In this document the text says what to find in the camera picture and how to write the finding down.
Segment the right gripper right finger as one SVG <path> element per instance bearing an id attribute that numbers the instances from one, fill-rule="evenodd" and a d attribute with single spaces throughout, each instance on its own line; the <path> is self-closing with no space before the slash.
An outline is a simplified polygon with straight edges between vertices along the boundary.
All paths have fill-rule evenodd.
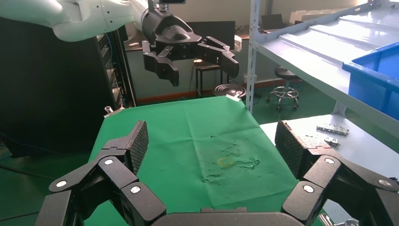
<path id="1" fill-rule="evenodd" d="M 275 146 L 298 184 L 282 212 L 309 226 L 327 200 L 338 203 L 361 226 L 399 223 L 399 185 L 343 158 L 323 140 L 297 133 L 279 121 Z"/>

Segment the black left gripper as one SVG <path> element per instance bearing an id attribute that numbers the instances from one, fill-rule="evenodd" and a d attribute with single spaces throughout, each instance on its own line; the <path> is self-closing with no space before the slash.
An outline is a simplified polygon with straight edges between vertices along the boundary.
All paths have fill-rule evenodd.
<path id="1" fill-rule="evenodd" d="M 239 63 L 230 46 L 207 36 L 202 39 L 182 19 L 158 9 L 148 11 L 142 22 L 144 68 L 155 73 L 159 79 L 179 86 L 179 71 L 175 60 L 198 59 L 220 66 L 230 77 L 239 74 Z"/>

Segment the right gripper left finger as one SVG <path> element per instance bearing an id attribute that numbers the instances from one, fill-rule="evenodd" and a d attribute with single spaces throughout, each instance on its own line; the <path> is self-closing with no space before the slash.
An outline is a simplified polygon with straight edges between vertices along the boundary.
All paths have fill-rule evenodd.
<path id="1" fill-rule="evenodd" d="M 130 226 L 149 226 L 166 214 L 165 204 L 138 178 L 148 149 L 145 121 L 106 142 L 94 160 L 49 186 L 36 225 L 82 226 L 95 209 L 110 202 Z"/>

